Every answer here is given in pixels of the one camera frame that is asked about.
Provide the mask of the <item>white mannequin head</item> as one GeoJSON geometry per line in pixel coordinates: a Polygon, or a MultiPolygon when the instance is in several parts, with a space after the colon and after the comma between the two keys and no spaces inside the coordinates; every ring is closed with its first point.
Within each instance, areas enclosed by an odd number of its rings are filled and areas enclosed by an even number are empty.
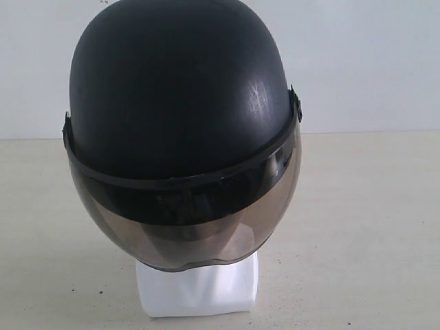
{"type": "Polygon", "coordinates": [[[215,316],[253,307],[259,284],[258,254],[229,265],[161,272],[135,263],[140,302],[152,318],[215,316]]]}

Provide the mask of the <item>black helmet with tinted visor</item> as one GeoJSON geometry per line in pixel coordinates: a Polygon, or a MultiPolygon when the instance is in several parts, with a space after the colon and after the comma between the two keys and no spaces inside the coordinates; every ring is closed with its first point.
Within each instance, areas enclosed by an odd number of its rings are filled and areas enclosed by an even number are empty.
{"type": "Polygon", "coordinates": [[[301,161],[300,101],[240,1],[116,1],[85,28],[63,142],[102,232],[165,272],[239,262],[274,232],[301,161]]]}

